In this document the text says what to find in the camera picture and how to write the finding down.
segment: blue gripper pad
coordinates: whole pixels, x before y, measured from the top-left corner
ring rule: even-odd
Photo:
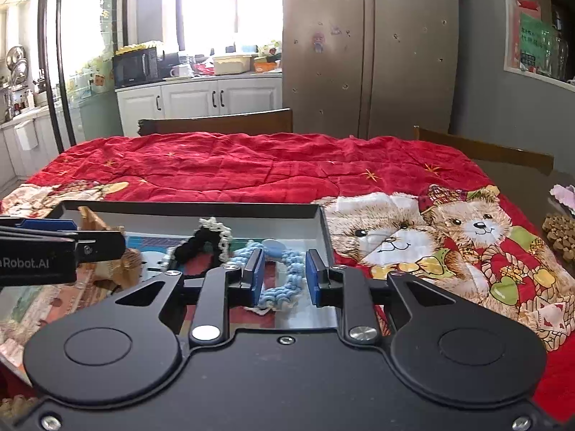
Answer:
[[[305,253],[305,278],[308,281],[309,296],[312,299],[312,303],[317,306],[320,287],[317,282],[317,267],[313,262],[309,251],[306,251]]]
[[[76,222],[60,219],[24,219],[18,227],[28,230],[78,231]]]
[[[254,270],[254,281],[252,283],[251,292],[254,306],[259,303],[259,295],[262,292],[263,275],[266,272],[266,255],[263,250],[260,253],[258,264]]]

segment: black scrunchie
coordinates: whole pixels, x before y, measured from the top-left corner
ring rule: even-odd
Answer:
[[[207,227],[200,227],[196,233],[194,233],[194,236],[175,249],[168,269],[174,270],[186,264],[189,260],[194,259],[198,254],[203,253],[203,247],[208,243],[212,247],[212,260],[210,261],[210,265],[199,274],[186,275],[185,279],[196,279],[205,276],[208,270],[215,269],[221,264],[220,256],[222,250],[219,247],[220,239],[219,230],[213,231]]]

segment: red quilt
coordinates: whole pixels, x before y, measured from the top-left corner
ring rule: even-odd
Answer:
[[[575,284],[537,229],[454,149],[316,134],[96,139],[61,154],[2,211],[45,217],[63,199],[317,201],[338,261],[375,278],[407,270],[535,331],[548,350],[535,400],[560,420],[575,410]]]

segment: green heart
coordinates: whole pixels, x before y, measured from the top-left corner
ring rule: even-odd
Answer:
[[[515,281],[508,276],[501,278],[501,282],[491,285],[491,294],[504,305],[514,306],[519,299],[519,290]]]

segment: green poster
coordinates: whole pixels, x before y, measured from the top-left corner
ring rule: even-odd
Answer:
[[[547,53],[547,47],[553,27],[521,13],[519,30],[521,64],[527,69],[530,66],[545,69],[545,60],[550,56],[550,53]]]

